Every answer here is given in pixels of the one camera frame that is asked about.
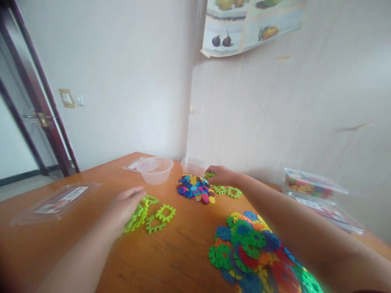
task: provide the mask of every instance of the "fruit poster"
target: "fruit poster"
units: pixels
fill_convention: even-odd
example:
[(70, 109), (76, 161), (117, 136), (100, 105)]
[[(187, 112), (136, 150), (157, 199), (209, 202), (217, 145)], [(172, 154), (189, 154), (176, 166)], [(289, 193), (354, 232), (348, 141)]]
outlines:
[(208, 0), (201, 52), (236, 55), (299, 30), (306, 0)]

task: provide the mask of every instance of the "white wall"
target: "white wall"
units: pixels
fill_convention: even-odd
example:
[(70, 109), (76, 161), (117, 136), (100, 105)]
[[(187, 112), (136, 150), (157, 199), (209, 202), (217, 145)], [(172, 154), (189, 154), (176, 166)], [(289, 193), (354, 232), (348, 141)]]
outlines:
[(278, 184), (283, 167), (331, 177), (354, 194), (345, 210), (391, 244), (390, 11), (311, 0), (298, 32), (234, 57), (197, 53), (187, 155)]
[[(185, 155), (196, 1), (17, 2), (81, 170)], [(64, 108), (59, 88), (85, 107)]]
[(1, 95), (0, 125), (0, 179), (39, 169)]

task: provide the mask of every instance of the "hand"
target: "hand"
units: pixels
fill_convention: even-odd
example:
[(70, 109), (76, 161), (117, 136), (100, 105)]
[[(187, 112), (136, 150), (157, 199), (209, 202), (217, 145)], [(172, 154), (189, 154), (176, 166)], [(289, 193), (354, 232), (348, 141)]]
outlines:
[(233, 186), (235, 179), (239, 175), (238, 173), (223, 167), (223, 166), (210, 166), (207, 172), (214, 172), (216, 176), (208, 179), (210, 184), (217, 184), (222, 186)]
[(145, 197), (145, 194), (143, 186), (119, 193), (100, 218), (98, 225), (102, 225), (120, 236), (125, 224), (134, 214), (137, 204)]

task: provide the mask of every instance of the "wall outlet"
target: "wall outlet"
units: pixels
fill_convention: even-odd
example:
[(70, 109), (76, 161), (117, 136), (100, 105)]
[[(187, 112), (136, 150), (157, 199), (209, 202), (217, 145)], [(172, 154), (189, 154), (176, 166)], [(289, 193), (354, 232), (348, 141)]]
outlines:
[(70, 90), (58, 89), (61, 95), (62, 102), (65, 108), (74, 108), (75, 104), (73, 103), (72, 95)]

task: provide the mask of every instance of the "baseboard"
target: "baseboard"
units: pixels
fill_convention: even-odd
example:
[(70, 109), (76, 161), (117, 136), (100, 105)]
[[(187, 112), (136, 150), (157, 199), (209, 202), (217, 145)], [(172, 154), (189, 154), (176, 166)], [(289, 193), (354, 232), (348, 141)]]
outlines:
[[(53, 171), (59, 170), (60, 166), (59, 165), (53, 165), (53, 166), (49, 166), (47, 168), (49, 169), (50, 172), (53, 172)], [(22, 174), (18, 174), (18, 175), (10, 176), (10, 177), (7, 177), (7, 178), (3, 178), (3, 179), (0, 179), (0, 187), (4, 186), (4, 185), (11, 184), (11, 183), (18, 182), (20, 180), (31, 178), (31, 177), (34, 177), (34, 176), (37, 176), (37, 175), (40, 175), (40, 174), (41, 173), (40, 173), (39, 170), (33, 170), (33, 171), (25, 172), (25, 173), (22, 173)]]

